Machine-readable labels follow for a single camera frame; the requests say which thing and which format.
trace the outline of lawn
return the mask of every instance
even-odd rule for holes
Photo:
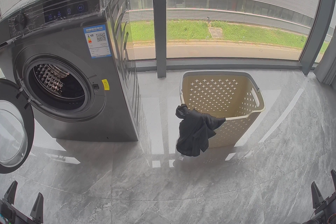
[[[267,43],[287,47],[303,48],[307,37],[276,28],[263,28],[245,24],[232,24],[225,21],[212,21],[211,27],[221,28],[223,38],[228,41],[244,41],[251,43]],[[131,22],[133,41],[153,41],[153,21]],[[176,20],[167,21],[168,40],[206,40],[212,39],[206,21]],[[325,52],[328,42],[324,42],[321,52]]]

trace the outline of energy label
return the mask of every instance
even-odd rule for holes
[[[91,58],[112,56],[104,24],[86,27],[84,34]]]

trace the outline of gray tile floor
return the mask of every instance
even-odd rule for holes
[[[292,223],[313,213],[310,185],[334,192],[336,92],[313,73],[247,70],[266,110],[235,147],[180,161],[175,151],[183,71],[139,74],[140,142],[88,143],[51,138],[36,124],[31,155],[0,175],[14,179],[15,206],[29,215],[44,195],[44,223]]]

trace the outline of black clothing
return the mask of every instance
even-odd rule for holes
[[[176,108],[176,116],[182,118],[180,123],[180,137],[177,140],[176,149],[183,155],[196,157],[209,147],[208,139],[216,133],[225,118],[216,118],[210,114],[200,113],[195,109],[190,110],[186,104]]]

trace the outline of display panel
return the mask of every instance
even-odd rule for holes
[[[46,0],[43,3],[46,23],[88,12],[87,0]]]

